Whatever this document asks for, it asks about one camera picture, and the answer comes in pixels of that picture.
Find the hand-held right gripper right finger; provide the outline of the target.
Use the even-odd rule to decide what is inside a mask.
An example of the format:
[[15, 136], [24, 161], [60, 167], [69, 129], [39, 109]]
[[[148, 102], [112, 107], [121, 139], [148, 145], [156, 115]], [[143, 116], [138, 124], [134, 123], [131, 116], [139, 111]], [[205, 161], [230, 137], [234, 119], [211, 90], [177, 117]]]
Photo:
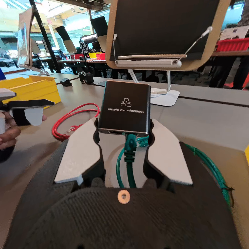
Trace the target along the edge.
[[170, 182], [193, 185], [180, 141], [156, 119], [151, 120], [148, 145], [143, 168], [146, 177], [151, 178], [145, 173], [146, 166], [149, 166]]

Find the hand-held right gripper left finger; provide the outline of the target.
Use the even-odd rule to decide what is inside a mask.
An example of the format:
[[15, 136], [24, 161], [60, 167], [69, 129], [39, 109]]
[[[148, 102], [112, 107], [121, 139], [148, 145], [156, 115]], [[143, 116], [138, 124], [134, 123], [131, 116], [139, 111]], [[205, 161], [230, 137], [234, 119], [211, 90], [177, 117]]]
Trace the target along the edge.
[[98, 118], [94, 117], [67, 140], [54, 182], [75, 181], [77, 185], [92, 185], [94, 178], [105, 182], [106, 170], [99, 141]]

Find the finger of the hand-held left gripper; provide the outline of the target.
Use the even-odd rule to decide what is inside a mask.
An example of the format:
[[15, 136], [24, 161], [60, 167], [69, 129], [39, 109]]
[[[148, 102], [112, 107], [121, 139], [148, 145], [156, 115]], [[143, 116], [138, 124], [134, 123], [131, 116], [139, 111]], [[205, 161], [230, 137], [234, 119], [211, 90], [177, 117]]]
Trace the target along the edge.
[[1, 88], [0, 89], [0, 102], [3, 102], [4, 100], [14, 98], [17, 94], [9, 89]]
[[47, 99], [10, 101], [9, 113], [17, 126], [39, 126], [43, 120], [44, 108], [53, 105], [55, 103]]

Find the black network splitter box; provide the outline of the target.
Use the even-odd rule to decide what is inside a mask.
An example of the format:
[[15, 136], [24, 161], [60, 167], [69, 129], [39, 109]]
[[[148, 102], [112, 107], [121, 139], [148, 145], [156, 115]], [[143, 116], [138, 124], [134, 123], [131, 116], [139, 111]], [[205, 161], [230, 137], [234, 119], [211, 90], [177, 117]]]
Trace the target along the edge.
[[98, 131], [106, 134], [147, 137], [150, 130], [151, 86], [108, 80], [98, 121]]

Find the person's left hand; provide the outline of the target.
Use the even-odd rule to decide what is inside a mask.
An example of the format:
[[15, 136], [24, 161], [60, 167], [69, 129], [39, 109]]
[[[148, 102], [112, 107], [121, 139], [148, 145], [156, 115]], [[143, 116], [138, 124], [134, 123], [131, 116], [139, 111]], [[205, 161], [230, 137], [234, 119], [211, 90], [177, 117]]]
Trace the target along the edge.
[[17, 137], [20, 135], [21, 130], [17, 126], [15, 120], [8, 112], [3, 112], [5, 116], [6, 131], [0, 135], [0, 149], [6, 149], [16, 145]]

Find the cardboard document stand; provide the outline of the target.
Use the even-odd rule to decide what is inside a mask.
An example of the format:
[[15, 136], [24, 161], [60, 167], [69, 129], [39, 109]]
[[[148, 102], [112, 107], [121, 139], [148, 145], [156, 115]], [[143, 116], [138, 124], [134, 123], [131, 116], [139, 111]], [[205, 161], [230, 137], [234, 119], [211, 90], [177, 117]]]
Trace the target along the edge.
[[21, 68], [37, 71], [40, 73], [40, 75], [48, 76], [49, 73], [47, 71], [33, 67], [33, 50], [30, 38], [33, 19], [33, 6], [19, 14], [17, 35], [17, 65]]

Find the black boxy device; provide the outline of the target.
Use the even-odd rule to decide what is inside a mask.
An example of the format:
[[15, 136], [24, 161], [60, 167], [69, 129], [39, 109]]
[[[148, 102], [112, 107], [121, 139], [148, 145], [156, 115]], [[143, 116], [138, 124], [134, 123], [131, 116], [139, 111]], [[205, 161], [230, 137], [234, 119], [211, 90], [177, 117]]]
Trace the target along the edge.
[[92, 73], [85, 73], [85, 72], [79, 72], [78, 73], [80, 82], [82, 84], [86, 84], [86, 85], [93, 85], [94, 84], [94, 78], [93, 78], [93, 74]]

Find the black pole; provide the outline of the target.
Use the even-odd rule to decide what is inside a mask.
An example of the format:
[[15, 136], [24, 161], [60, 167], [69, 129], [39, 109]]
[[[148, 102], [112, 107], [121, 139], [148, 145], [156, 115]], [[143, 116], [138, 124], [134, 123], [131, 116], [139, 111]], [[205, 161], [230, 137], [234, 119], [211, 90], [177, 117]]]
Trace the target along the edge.
[[43, 38], [44, 38], [45, 44], [46, 44], [46, 46], [47, 46], [47, 48], [48, 48], [50, 57], [51, 57], [51, 59], [52, 59], [52, 62], [53, 62], [53, 64], [54, 64], [54, 67], [55, 67], [55, 71], [56, 71], [56, 73], [61, 73], [60, 67], [59, 67], [58, 62], [57, 62], [57, 60], [56, 60], [54, 51], [53, 51], [53, 49], [52, 49], [52, 47], [51, 47], [50, 41], [49, 41], [49, 39], [48, 39], [46, 30], [45, 30], [45, 28], [44, 28], [42, 19], [41, 19], [40, 15], [39, 15], [38, 9], [37, 9], [36, 4], [35, 4], [35, 1], [34, 1], [34, 0], [29, 0], [29, 3], [30, 3], [30, 5], [33, 7], [33, 9], [34, 9], [34, 16], [35, 16], [35, 18], [36, 18], [36, 20], [37, 20], [37, 23], [38, 23], [39, 28], [40, 28], [40, 30], [41, 30], [41, 33], [42, 33], [42, 36], [43, 36]]

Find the document stand with black board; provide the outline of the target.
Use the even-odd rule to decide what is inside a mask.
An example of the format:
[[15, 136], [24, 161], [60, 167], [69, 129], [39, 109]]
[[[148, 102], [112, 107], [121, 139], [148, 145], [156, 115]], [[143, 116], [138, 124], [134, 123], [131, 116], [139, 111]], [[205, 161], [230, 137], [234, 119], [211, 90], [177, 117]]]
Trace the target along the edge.
[[101, 50], [106, 51], [108, 25], [104, 16], [91, 19], [91, 24], [97, 35]]
[[60, 35], [60, 37], [63, 40], [63, 43], [67, 49], [67, 51], [72, 54], [72, 53], [77, 53], [77, 50], [73, 44], [73, 41], [70, 39], [66, 29], [64, 26], [59, 26], [57, 28], [55, 28], [55, 30], [57, 31], [57, 33]]
[[166, 71], [167, 88], [152, 91], [151, 104], [173, 106], [171, 71], [193, 71], [211, 57], [229, 0], [111, 2], [105, 60], [112, 69]]

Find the white printed sign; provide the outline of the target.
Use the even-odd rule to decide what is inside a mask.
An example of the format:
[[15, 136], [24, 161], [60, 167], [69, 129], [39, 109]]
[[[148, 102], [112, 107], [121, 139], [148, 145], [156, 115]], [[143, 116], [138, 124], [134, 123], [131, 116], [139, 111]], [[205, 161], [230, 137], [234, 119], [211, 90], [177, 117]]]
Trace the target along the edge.
[[220, 41], [222, 40], [231, 40], [231, 39], [244, 39], [247, 32], [249, 30], [249, 26], [239, 26], [233, 28], [226, 28], [222, 31], [220, 35]]

